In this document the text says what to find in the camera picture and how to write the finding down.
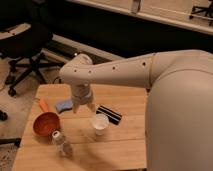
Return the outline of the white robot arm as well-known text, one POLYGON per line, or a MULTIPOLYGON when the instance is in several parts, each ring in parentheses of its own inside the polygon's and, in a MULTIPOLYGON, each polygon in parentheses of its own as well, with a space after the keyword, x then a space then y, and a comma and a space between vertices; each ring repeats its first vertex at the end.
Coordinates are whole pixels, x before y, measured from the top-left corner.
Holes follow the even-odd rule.
POLYGON ((147 171, 213 171, 213 53, 180 50, 94 64, 79 54, 60 69, 76 106, 93 84, 143 87, 147 171))

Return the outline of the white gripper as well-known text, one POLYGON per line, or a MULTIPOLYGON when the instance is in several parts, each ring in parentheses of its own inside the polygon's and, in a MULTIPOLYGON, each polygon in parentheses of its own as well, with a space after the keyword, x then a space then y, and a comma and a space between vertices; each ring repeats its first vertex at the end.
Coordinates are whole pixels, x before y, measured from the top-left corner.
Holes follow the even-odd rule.
POLYGON ((96 112, 96 106, 93 101, 93 92, 89 84, 71 85, 71 99, 73 101, 73 113, 77 113, 80 105, 87 104, 91 112, 96 112))

